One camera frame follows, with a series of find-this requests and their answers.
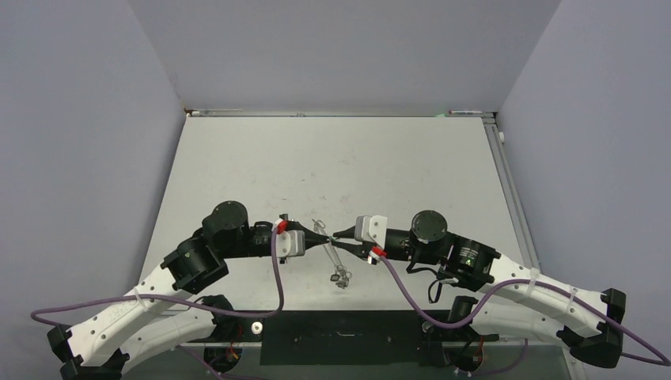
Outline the perforated metal key plate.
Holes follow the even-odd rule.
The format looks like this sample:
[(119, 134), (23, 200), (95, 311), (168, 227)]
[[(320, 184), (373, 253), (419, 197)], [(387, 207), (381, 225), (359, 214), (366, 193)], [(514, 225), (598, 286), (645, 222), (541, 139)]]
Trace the perforated metal key plate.
[[(320, 219), (313, 220), (313, 230), (315, 232), (323, 235), (328, 235), (325, 230), (325, 227), (326, 225)], [(343, 265), (343, 262), (340, 260), (339, 255), (336, 252), (336, 248), (332, 245), (332, 243), (327, 243), (323, 245), (323, 247), (329, 260), (332, 262), (332, 266), (334, 269), (329, 280), (332, 283), (334, 283), (338, 288), (347, 289), (351, 281), (351, 273)]]

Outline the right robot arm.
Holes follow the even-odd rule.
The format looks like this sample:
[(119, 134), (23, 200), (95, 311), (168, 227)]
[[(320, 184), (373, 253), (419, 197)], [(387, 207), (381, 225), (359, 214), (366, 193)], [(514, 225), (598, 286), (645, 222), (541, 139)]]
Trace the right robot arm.
[(441, 284), (480, 293), (458, 296), (445, 321), (420, 310), (433, 328), (458, 339), (516, 336), (554, 344), (575, 359), (612, 369), (623, 353), (619, 330), (625, 293), (610, 288), (586, 291), (512, 260), (478, 241), (449, 232), (446, 219), (420, 211), (409, 230), (391, 229), (380, 215), (359, 216), (354, 226), (334, 233), (334, 243), (374, 264), (381, 259), (408, 263), (407, 273), (426, 269)]

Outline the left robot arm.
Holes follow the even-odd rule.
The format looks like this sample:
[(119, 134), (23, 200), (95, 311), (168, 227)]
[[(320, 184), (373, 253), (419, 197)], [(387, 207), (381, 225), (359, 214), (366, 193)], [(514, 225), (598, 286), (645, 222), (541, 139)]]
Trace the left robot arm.
[(250, 223), (242, 203), (220, 203), (124, 296), (97, 301), (99, 311), (76, 325), (52, 324), (47, 340), (61, 361), (60, 375), (119, 379), (134, 365), (177, 345), (210, 337), (227, 340), (236, 321), (276, 315), (276, 310), (236, 311), (222, 295), (193, 301), (229, 274), (228, 260), (268, 257), (277, 272), (280, 260), (329, 242), (329, 236), (286, 216)]

